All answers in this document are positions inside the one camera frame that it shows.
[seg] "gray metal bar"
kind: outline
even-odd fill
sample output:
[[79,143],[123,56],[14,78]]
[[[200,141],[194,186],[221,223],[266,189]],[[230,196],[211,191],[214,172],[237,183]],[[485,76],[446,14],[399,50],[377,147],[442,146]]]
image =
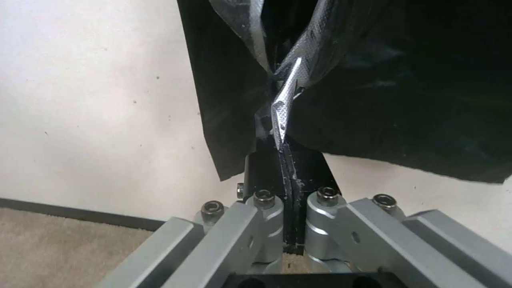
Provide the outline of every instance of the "gray metal bar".
[[362,271],[392,271],[409,287],[483,287],[369,199],[340,208],[328,233]]
[[[246,205],[254,205],[254,196],[247,199]],[[264,226],[261,227],[263,245],[256,256],[255,262],[271,263],[279,259],[283,254],[283,211],[284,205],[279,197],[275,197],[274,206],[269,209],[262,209]]]
[[262,246],[262,225],[261,211],[233,203],[162,287],[221,287],[229,274],[245,273]]
[[171,218],[96,288],[159,287],[201,241],[203,227]]
[[421,212],[402,223],[483,284],[512,287],[512,256],[442,212]]

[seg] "textured plastic sheet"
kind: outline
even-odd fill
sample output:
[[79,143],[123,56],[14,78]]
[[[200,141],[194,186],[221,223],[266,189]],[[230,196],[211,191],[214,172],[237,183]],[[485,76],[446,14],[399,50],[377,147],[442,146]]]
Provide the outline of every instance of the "textured plastic sheet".
[[[355,9],[358,9],[363,17],[351,17],[352,1],[318,0],[309,24],[300,37],[282,60],[278,58],[277,63],[272,63],[266,53],[266,49],[270,46],[269,39],[265,37],[267,32],[271,31],[265,31],[262,24],[262,21],[265,21],[265,18],[262,18],[264,0],[210,0],[210,2],[217,13],[244,41],[258,63],[267,72],[273,74],[273,79],[277,83],[293,82],[293,86],[289,84],[280,87],[281,90],[271,104],[272,127],[278,149],[286,134],[293,99],[302,89],[322,79],[337,65],[344,56],[347,45],[366,31],[386,3],[386,1],[359,0]],[[294,2],[285,2],[283,4],[285,9],[287,4],[292,10],[291,5]]]
[[[277,95],[268,76],[294,46],[282,57],[265,48],[269,73],[209,1],[178,2],[205,138],[226,179],[243,172],[254,114]],[[512,172],[512,2],[336,3],[347,5],[343,25],[324,39],[335,49],[323,46],[329,57],[315,60],[327,68],[312,69],[293,101],[288,136],[322,152],[503,182]]]

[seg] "crumpled plastic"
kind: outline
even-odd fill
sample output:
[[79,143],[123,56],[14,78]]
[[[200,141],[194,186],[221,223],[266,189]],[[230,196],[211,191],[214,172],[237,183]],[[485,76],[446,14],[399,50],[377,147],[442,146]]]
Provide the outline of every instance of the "crumpled plastic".
[[[350,0],[318,0],[309,24],[278,63],[270,63],[266,52],[268,43],[262,23],[264,0],[210,0],[210,3],[278,84],[280,91],[271,104],[271,116],[279,149],[286,135],[293,99],[338,64],[353,40],[375,22],[387,1],[362,0],[354,4]],[[364,17],[353,17],[354,14]]]

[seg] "hex socket bolt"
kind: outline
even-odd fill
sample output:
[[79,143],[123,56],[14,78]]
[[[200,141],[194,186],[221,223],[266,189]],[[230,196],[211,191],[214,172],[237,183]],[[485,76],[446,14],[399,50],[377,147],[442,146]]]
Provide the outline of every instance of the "hex socket bolt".
[[274,193],[262,189],[256,191],[253,195],[254,197],[254,206],[260,208],[261,210],[266,210],[274,207],[275,205],[275,196]]
[[224,215],[224,205],[219,201],[208,201],[201,208],[201,217],[204,222],[216,223]]
[[237,198],[238,199],[244,198],[244,184],[243,183],[237,183]]
[[392,211],[396,209],[396,200],[388,194],[377,194],[373,196],[373,202],[384,211]]
[[331,187],[320,187],[316,191],[316,201],[326,207],[336,206],[339,201],[339,193]]

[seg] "black fabric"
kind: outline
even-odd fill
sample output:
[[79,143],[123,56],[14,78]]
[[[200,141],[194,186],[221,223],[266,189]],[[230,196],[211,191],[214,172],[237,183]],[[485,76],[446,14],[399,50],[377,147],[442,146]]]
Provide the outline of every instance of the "black fabric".
[[[178,3],[205,139],[226,179],[243,171],[268,76],[207,0]],[[512,173],[511,16],[511,2],[389,1],[294,101],[288,134],[322,152],[503,182]]]

